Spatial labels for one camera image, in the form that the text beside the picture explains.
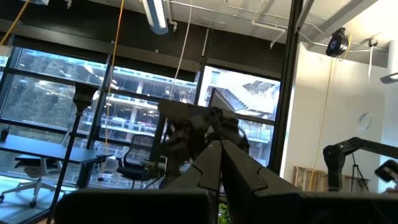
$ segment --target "chair wheel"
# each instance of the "chair wheel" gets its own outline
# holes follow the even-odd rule
[[[36,207],[36,205],[37,205],[36,201],[29,202],[29,208],[34,208]]]

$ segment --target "ceiling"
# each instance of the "ceiling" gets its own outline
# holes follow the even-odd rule
[[[120,7],[121,0],[90,0],[101,4]],[[251,19],[254,12],[259,8],[256,20],[258,23],[276,24],[281,28],[288,26],[288,16],[290,13],[291,0],[264,0],[264,4],[259,7],[262,0],[192,0],[192,19],[191,23],[201,26],[210,26],[214,29],[226,30],[244,35],[250,35],[262,39],[274,40],[279,31],[254,26]],[[350,4],[362,4],[358,9],[353,9],[346,16],[337,17],[339,12],[344,11]],[[344,26],[346,33],[352,35],[352,49],[368,49],[366,46],[367,39],[375,36],[379,41],[376,53],[387,55],[388,43],[394,37],[398,36],[398,31],[392,32],[393,22],[398,17],[396,11],[397,0],[315,0],[310,14],[307,16],[305,25],[302,28],[302,34],[319,43],[327,44],[329,37],[322,35],[318,29],[328,22],[328,20],[342,23],[339,27]],[[171,1],[171,9],[173,19],[177,21],[187,22],[189,18],[189,5],[191,0],[173,0]],[[144,8],[140,0],[125,0],[125,9],[144,13]],[[284,34],[278,42],[284,43],[286,34]],[[310,50],[316,52],[325,52],[324,46],[309,45]],[[369,54],[355,53],[352,55],[353,60],[367,63]],[[386,66],[384,59],[375,63],[380,66]]]

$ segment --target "black monitor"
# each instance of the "black monitor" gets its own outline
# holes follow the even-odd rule
[[[213,90],[211,91],[211,96],[208,106],[209,107],[215,106],[223,110],[229,110],[235,112],[233,106],[230,103],[228,103],[226,98],[216,88],[213,88]]]

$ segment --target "black desk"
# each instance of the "black desk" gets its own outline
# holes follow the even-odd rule
[[[0,150],[63,161],[67,147],[57,143],[9,134],[5,142],[0,142]],[[97,161],[98,155],[94,150],[73,147],[69,162],[88,164]]]

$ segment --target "chair base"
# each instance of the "chair base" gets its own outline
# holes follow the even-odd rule
[[[8,194],[8,193],[12,193],[12,192],[20,192],[21,190],[28,190],[28,189],[33,189],[34,193],[33,193],[33,199],[32,201],[29,203],[29,206],[35,207],[36,206],[36,200],[37,200],[37,196],[39,194],[39,190],[40,189],[47,189],[47,190],[55,190],[56,187],[43,183],[42,179],[39,178],[38,180],[36,180],[35,182],[26,182],[26,183],[19,183],[18,186],[14,189],[10,189],[10,190],[5,190],[3,192],[1,192],[0,195],[0,202],[2,202],[4,200],[4,195]]]

